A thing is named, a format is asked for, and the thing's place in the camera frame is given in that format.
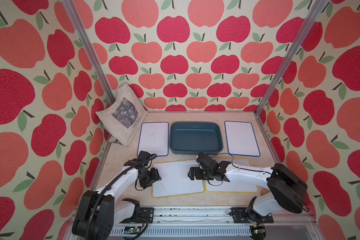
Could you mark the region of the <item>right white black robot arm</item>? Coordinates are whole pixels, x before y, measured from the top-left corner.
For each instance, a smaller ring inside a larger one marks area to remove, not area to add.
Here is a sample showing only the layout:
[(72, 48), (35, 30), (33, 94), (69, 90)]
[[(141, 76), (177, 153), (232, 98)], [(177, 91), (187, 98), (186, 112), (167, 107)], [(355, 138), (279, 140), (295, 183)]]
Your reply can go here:
[(255, 168), (235, 165), (228, 161), (217, 163), (213, 159), (197, 159), (197, 163), (199, 166), (191, 167), (188, 172), (192, 181), (246, 183), (270, 191), (261, 197), (253, 197), (243, 214), (232, 212), (237, 218), (260, 224), (264, 217), (280, 210), (294, 214), (309, 211), (305, 203), (307, 184), (282, 164), (275, 164), (270, 168)]

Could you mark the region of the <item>teal plastic storage box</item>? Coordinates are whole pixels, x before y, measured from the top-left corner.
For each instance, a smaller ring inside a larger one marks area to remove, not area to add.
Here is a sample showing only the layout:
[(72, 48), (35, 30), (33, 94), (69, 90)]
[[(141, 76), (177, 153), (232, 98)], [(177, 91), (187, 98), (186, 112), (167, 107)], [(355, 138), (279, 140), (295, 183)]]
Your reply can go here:
[(170, 127), (169, 148), (177, 155), (216, 155), (224, 148), (220, 126), (211, 122), (175, 122)]

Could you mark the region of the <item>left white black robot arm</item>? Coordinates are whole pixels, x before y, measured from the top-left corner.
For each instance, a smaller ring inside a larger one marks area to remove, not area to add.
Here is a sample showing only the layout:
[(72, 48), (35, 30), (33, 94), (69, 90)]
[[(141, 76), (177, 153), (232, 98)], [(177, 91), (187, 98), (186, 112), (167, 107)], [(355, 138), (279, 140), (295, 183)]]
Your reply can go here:
[(139, 201), (124, 198), (117, 206), (115, 202), (137, 180), (140, 181), (141, 188), (146, 189), (160, 181), (161, 176), (156, 168), (147, 169), (144, 164), (124, 166), (107, 185), (83, 194), (72, 234), (86, 240), (106, 240), (114, 224), (130, 218), (136, 219), (140, 210)]

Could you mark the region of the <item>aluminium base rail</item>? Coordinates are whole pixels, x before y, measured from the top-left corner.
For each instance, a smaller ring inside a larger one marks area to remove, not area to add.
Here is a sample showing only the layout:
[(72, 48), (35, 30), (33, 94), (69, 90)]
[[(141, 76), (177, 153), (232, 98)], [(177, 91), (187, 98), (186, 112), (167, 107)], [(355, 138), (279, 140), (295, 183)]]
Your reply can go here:
[(231, 206), (155, 207), (141, 240), (322, 240), (324, 235), (312, 214), (273, 212), (266, 220), (235, 223)]

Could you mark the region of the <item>left blue-framed whiteboard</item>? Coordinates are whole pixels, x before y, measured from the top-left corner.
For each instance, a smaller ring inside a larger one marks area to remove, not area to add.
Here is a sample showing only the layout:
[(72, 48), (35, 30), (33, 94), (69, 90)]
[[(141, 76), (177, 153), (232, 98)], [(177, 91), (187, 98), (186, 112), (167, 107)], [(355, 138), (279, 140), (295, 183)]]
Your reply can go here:
[(137, 155), (140, 151), (165, 157), (169, 154), (169, 123), (143, 123), (140, 132)]

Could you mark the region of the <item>yellow-framed whiteboard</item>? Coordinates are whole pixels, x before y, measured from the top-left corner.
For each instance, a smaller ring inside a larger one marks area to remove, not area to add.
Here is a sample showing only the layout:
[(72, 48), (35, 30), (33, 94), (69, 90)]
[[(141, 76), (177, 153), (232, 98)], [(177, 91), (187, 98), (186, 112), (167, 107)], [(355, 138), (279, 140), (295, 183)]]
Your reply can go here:
[(153, 184), (153, 198), (166, 198), (204, 192), (202, 181), (192, 181), (188, 177), (191, 167), (198, 167), (196, 160), (156, 163), (154, 168), (161, 180)]
[(221, 182), (221, 181), (204, 181), (204, 189), (210, 193), (253, 193), (258, 192), (256, 185), (244, 182)]

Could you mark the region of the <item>right aluminium frame post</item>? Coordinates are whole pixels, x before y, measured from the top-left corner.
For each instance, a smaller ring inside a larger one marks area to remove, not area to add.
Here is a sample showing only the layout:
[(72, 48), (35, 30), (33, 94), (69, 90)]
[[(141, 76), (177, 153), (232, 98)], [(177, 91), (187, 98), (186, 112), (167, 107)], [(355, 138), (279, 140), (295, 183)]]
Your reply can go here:
[(310, 8), (307, 17), (303, 21), (303, 24), (301, 28), (299, 29), (294, 41), (291, 43), (291, 47), (288, 49), (287, 54), (285, 55), (280, 67), (277, 70), (277, 73), (272, 78), (269, 87), (267, 88), (267, 91), (265, 92), (264, 96), (262, 97), (254, 116), (259, 119), (260, 114), (265, 108), (266, 104), (269, 102), (269, 99), (276, 89), (276, 86), (278, 85), (278, 82), (282, 79), (284, 73), (288, 69), (289, 65), (291, 64), (294, 56), (300, 49), (300, 47), (303, 44), (303, 41), (306, 39), (308, 33), (312, 29), (314, 23), (316, 22), (317, 18), (322, 13), (323, 9), (326, 7), (326, 4), (329, 1), (319, 0), (315, 1)]

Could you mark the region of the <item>right blue-framed whiteboard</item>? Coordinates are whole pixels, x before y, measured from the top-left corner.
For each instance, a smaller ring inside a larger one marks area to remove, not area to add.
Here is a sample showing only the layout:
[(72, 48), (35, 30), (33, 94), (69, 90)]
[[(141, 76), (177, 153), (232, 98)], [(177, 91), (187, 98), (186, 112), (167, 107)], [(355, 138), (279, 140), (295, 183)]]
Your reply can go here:
[(225, 121), (228, 152), (231, 155), (261, 155), (253, 125), (249, 122)]

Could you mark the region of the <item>left aluminium frame post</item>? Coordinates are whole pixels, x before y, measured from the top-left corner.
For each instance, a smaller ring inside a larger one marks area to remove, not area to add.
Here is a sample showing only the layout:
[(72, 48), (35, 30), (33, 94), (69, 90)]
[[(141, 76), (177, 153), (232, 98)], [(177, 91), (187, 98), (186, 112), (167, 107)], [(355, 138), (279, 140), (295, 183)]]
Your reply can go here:
[(67, 14), (79, 36), (80, 41), (87, 53), (89, 61), (93, 67), (95, 74), (98, 77), (98, 80), (101, 84), (102, 89), (104, 90), (105, 96), (107, 97), (109, 103), (112, 105), (115, 102), (115, 97), (113, 95), (111, 86), (108, 82), (108, 78), (103, 71), (100, 60), (97, 56), (95, 48), (91, 43), (87, 31), (85, 29), (84, 23), (80, 18), (80, 14), (75, 6), (74, 1), (62, 0), (63, 5), (67, 11)]

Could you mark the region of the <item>blue-framed whiteboard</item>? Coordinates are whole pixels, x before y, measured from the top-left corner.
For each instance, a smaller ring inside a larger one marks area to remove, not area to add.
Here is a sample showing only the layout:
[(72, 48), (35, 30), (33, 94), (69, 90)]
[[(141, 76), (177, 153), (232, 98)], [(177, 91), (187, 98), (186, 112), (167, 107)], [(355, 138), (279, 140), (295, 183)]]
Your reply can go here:
[(165, 157), (169, 154), (169, 123), (143, 123), (140, 132), (137, 155), (140, 151)]
[(249, 122), (225, 121), (228, 152), (231, 155), (261, 155), (253, 125)]

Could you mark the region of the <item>aluminium frame post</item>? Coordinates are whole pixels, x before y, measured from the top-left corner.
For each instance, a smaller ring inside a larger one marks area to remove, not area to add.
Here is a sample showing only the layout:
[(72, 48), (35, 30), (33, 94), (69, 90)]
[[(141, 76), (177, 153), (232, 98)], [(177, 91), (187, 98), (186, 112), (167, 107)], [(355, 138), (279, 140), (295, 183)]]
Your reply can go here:
[(95, 74), (98, 77), (98, 80), (101, 84), (102, 89), (104, 90), (105, 96), (107, 97), (109, 103), (112, 105), (115, 102), (115, 97), (113, 95), (111, 86), (108, 82), (108, 78), (103, 71), (100, 60), (97, 56), (95, 48), (91, 43), (87, 31), (85, 29), (84, 23), (80, 18), (80, 14), (75, 6), (74, 1), (62, 0), (63, 5), (67, 11), (67, 14), (79, 36), (80, 41), (87, 53), (89, 61), (93, 67)]
[(265, 92), (264, 96), (262, 97), (254, 116), (259, 119), (260, 114), (265, 108), (266, 104), (269, 102), (269, 99), (276, 89), (276, 86), (278, 85), (278, 82), (282, 79), (284, 73), (288, 69), (289, 65), (291, 64), (294, 56), (300, 49), (300, 47), (303, 44), (303, 41), (306, 39), (308, 33), (312, 29), (314, 23), (316, 22), (317, 18), (322, 13), (323, 9), (326, 7), (326, 4), (329, 1), (319, 0), (315, 1), (310, 8), (307, 17), (303, 21), (303, 24), (301, 28), (299, 29), (294, 41), (291, 43), (291, 47), (288, 49), (287, 54), (285, 55), (280, 67), (277, 70), (277, 73), (272, 78), (269, 87), (267, 88), (267, 91)]

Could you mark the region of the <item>beige printed canvas bag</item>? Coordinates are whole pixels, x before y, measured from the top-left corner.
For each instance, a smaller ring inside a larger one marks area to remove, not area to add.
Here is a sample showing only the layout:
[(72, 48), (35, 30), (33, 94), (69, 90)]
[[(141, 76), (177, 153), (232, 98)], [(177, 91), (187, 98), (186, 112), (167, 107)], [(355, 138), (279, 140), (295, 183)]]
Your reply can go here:
[(148, 112), (131, 87), (123, 84), (116, 101), (107, 109), (96, 112), (109, 134), (124, 146), (129, 146)]

